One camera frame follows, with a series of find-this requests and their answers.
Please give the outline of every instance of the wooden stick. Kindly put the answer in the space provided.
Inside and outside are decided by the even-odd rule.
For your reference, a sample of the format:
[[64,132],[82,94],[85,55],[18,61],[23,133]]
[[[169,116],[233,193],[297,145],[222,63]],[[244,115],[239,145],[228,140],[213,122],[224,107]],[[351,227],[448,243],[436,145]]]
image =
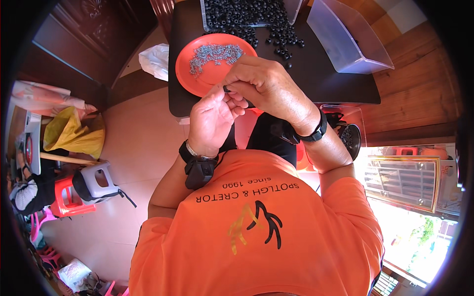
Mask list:
[[85,159],[55,155],[55,154],[50,154],[50,153],[45,153],[45,152],[40,152],[39,157],[44,158],[44,159],[50,159],[53,161],[62,161],[62,162],[70,162],[70,163],[85,164],[85,165],[94,165],[94,164],[100,163],[98,161],[88,161]]

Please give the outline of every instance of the clear plastic box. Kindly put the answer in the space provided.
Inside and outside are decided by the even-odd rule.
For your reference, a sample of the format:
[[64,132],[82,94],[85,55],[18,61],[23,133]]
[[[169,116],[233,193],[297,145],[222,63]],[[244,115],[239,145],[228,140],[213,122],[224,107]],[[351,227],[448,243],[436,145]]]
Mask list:
[[342,113],[344,116],[341,120],[347,124],[354,124],[359,127],[361,135],[361,147],[367,147],[367,138],[365,137],[364,118],[362,117],[362,110],[359,107],[340,106],[340,105],[321,105],[319,107],[324,114],[326,113]]
[[[288,13],[288,21],[290,25],[293,25],[296,21],[296,17],[298,16],[298,12],[300,11],[300,6],[303,0],[283,0],[285,4],[286,12]],[[204,8],[204,0],[201,0],[201,16],[202,16],[202,25],[204,27],[204,31],[209,32],[212,31],[211,28],[208,27],[206,21],[206,10]],[[257,25],[250,25],[249,27],[268,27],[271,26],[270,23],[260,23]]]
[[385,47],[357,10],[336,0],[314,0],[307,23],[337,72],[370,74],[395,69]]

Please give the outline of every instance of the table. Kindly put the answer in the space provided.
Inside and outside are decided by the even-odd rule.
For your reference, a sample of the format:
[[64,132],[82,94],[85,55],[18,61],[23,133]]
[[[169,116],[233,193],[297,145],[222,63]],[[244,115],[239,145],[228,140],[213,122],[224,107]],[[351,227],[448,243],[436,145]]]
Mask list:
[[[300,10],[294,24],[296,35],[304,39],[305,47],[289,46],[293,57],[288,70],[295,83],[315,103],[367,103],[380,104],[380,95],[373,75],[337,73],[316,35],[306,23],[311,7]],[[192,40],[204,33],[199,0],[176,3],[170,39],[168,94],[169,108],[175,117],[188,117],[199,97],[185,90],[178,79],[174,65],[180,51]],[[275,60],[283,65],[283,59],[274,54],[275,46],[265,44],[269,31],[255,28],[260,41],[255,49],[258,56]]]

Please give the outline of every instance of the orange t-shirt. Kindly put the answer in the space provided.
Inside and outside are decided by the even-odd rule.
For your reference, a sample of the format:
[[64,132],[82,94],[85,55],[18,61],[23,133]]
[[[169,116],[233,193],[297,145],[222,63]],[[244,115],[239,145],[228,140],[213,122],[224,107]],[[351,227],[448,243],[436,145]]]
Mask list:
[[382,231],[354,178],[321,198],[294,167],[259,150],[231,150],[174,219],[146,220],[130,294],[368,294]]

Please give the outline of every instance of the white plastic bag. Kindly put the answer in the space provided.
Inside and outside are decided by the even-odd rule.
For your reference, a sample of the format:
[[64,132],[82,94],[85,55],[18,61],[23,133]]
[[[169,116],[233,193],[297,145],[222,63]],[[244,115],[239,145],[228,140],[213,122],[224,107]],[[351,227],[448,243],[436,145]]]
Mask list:
[[168,56],[170,46],[161,43],[140,52],[138,61],[143,71],[150,73],[155,78],[168,81]]
[[74,258],[68,265],[61,268],[58,274],[59,278],[76,293],[84,290],[84,282],[91,272],[84,263]]

